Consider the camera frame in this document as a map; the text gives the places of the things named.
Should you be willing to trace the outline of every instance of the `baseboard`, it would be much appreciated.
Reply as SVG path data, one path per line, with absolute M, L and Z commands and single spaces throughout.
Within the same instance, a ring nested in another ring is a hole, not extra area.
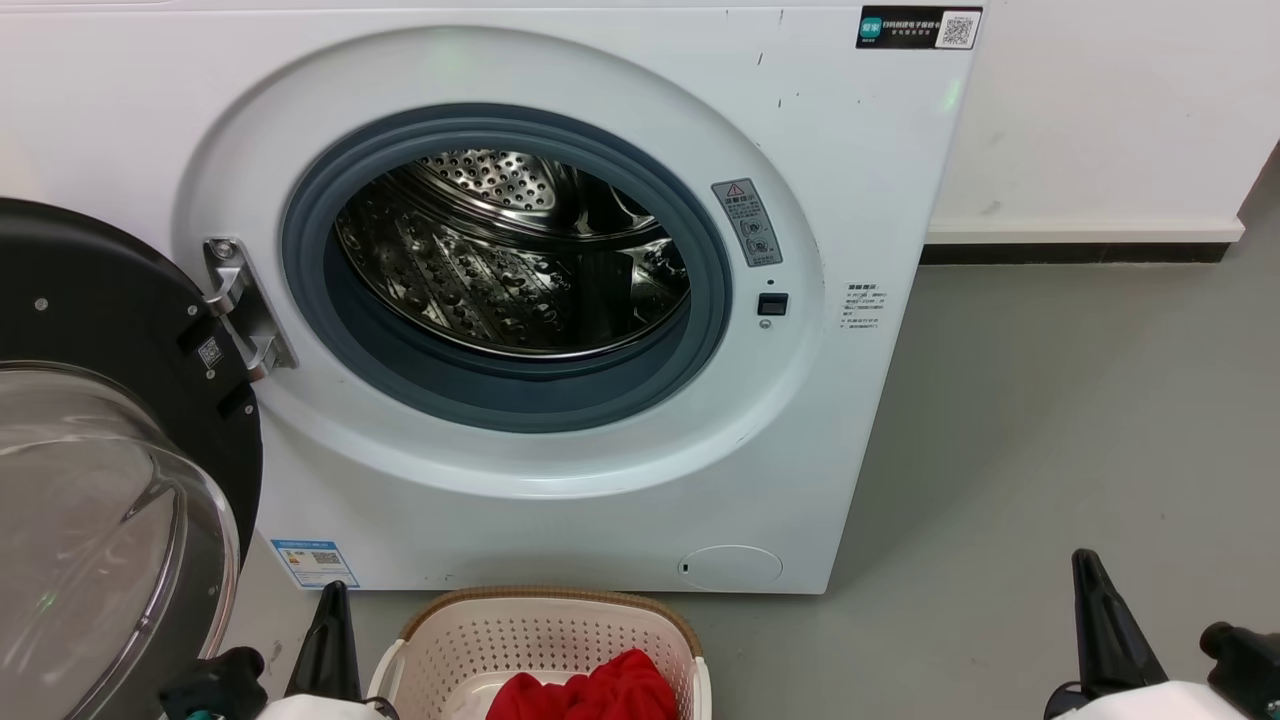
M 1244 233 L 1226 223 L 1183 227 L 1018 227 L 933 223 L 922 265 L 1219 263 Z

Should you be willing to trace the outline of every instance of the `gray rubber gasket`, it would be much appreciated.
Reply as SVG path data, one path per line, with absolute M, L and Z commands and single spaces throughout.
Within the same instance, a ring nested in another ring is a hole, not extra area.
M 410 160 L 467 147 L 543 155 L 586 170 L 646 208 L 671 232 L 690 279 L 676 318 L 626 348 L 573 361 L 470 352 L 383 306 L 330 240 L 342 205 Z M 442 105 L 392 115 L 329 149 L 284 217 L 291 292 L 321 342 L 353 373 L 411 407 L 495 430 L 547 433 L 604 425 L 652 407 L 707 364 L 728 324 L 730 260 L 689 188 L 625 141 L 585 123 L 507 105 Z

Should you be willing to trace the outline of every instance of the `dark baseboard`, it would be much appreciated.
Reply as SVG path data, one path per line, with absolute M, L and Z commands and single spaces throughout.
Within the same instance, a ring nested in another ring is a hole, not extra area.
M 922 265 L 1221 263 L 1233 242 L 1059 242 L 925 245 Z

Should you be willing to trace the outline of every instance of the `sticker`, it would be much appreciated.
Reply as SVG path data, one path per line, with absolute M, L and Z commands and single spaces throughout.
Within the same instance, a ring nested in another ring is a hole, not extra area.
M 200 359 L 205 361 L 205 369 L 211 370 L 223 359 L 223 348 L 218 347 L 218 338 L 211 337 L 200 346 Z
M 271 541 L 293 579 L 305 588 L 323 588 L 334 580 L 358 588 L 338 546 L 329 541 Z
M 749 178 L 721 182 L 712 186 L 716 200 L 728 215 L 730 224 L 742 246 L 746 264 L 753 268 L 777 265 L 782 261 L 778 250 L 778 236 L 773 234 L 773 223 L 764 210 L 764 202 L 755 193 L 755 186 Z
M 888 293 L 876 283 L 846 283 L 845 305 L 840 310 L 840 329 L 874 331 L 884 316 Z
M 881 50 L 973 50 L 982 8 L 864 5 L 858 47 Z

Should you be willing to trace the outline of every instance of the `metal hinge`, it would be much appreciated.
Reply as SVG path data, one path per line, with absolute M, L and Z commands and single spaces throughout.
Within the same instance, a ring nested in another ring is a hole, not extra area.
M 250 380 L 260 380 L 276 368 L 297 368 L 297 356 L 275 322 L 244 245 L 234 237 L 206 240 L 205 266 L 218 287 L 205 296 L 205 305 L 230 331 Z

